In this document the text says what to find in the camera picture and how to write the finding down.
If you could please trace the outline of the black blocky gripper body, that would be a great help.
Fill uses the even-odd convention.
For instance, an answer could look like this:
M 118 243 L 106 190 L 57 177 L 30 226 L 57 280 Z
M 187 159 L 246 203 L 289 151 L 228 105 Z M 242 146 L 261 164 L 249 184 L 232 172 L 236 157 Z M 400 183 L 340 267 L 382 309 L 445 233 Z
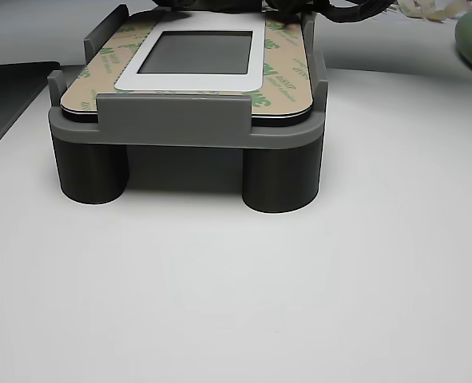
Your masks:
M 261 0 L 200 0 L 198 10 L 262 10 Z

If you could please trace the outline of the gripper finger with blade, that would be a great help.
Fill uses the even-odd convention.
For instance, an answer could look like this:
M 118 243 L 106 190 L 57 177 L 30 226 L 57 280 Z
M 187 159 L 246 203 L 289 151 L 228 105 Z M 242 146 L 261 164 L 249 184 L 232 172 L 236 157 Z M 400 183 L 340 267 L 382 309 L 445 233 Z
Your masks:
M 158 6 L 170 9 L 192 9 L 195 0 L 155 0 Z

